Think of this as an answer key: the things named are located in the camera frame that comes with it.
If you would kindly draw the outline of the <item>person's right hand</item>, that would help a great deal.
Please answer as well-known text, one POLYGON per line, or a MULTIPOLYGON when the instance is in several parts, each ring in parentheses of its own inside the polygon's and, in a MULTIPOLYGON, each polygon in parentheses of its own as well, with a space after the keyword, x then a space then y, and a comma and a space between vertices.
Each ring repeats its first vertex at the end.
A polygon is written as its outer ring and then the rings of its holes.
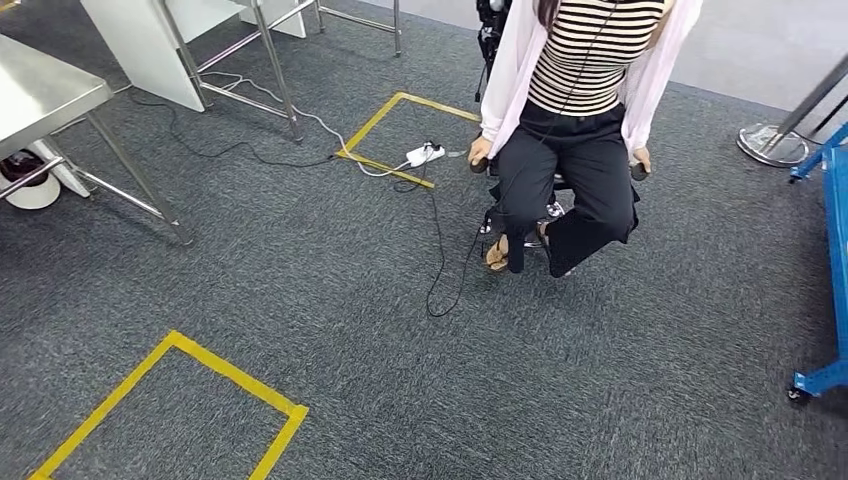
POLYGON ((469 165, 473 169, 479 169, 482 164, 488 161, 488 155, 492 147, 492 142, 482 135, 478 136, 470 145, 468 152, 469 165))

